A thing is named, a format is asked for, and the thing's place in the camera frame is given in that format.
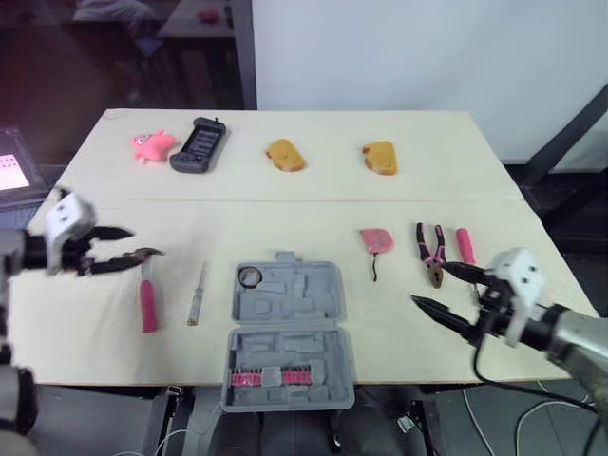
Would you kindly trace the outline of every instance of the small metal tool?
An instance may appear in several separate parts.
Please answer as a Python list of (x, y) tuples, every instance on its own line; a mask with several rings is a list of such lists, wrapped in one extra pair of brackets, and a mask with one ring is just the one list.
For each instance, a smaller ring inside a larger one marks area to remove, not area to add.
[(199, 324), (199, 316), (200, 316), (200, 306), (202, 305), (202, 293), (203, 287), (202, 284), (205, 281), (205, 267), (206, 262), (202, 263), (202, 268), (200, 268), (200, 277), (199, 277), (199, 285), (194, 291), (194, 295), (192, 296), (192, 304), (190, 305), (190, 314), (188, 315), (188, 321), (186, 324), (188, 326), (197, 326)]

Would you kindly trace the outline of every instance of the pink pig toy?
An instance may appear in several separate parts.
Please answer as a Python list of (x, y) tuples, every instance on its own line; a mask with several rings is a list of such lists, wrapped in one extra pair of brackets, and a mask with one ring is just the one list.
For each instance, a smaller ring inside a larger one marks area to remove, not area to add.
[(135, 151), (135, 160), (142, 159), (143, 162), (146, 160), (151, 160), (152, 162), (166, 161), (169, 150), (175, 144), (175, 138), (163, 133), (164, 130), (160, 129), (152, 135), (141, 135), (131, 138), (129, 144), (131, 144), (131, 147)]

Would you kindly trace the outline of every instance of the silver metal arm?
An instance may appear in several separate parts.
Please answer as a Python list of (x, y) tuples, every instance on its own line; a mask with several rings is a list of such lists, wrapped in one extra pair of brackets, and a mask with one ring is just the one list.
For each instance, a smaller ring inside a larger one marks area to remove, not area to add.
[(588, 391), (608, 436), (608, 318), (566, 311), (560, 315), (547, 359)]
[(545, 352), (549, 361), (589, 391), (608, 436), (608, 318), (583, 315), (559, 304), (548, 308), (536, 304), (544, 279), (524, 249), (498, 254), (487, 270), (460, 262), (445, 263), (443, 268), (461, 280), (487, 287), (477, 322), (471, 324), (427, 297), (412, 296), (416, 305), (478, 348), (491, 334), (504, 336), (511, 347), (522, 343)]

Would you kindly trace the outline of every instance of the toast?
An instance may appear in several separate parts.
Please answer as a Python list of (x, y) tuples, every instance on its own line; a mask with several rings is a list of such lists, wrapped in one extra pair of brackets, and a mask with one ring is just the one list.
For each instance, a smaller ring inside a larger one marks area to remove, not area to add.
[(397, 173), (397, 159), (392, 142), (377, 141), (363, 147), (365, 165), (374, 173), (392, 176)]
[(270, 144), (266, 155), (281, 171), (294, 172), (306, 167), (306, 162), (288, 140), (276, 140)]

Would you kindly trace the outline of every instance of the table leg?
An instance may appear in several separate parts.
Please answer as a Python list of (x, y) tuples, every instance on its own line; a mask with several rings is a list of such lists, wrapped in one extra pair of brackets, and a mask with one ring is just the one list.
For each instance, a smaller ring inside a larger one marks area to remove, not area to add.
[(192, 90), (190, 89), (186, 68), (183, 65), (183, 60), (181, 59), (180, 49), (178, 47), (169, 45), (167, 46), (167, 55), (169, 57), (169, 62), (171, 62), (171, 67), (173, 67), (173, 71), (175, 72), (178, 90), (183, 98), (185, 107), (195, 107), (194, 96), (192, 95)]

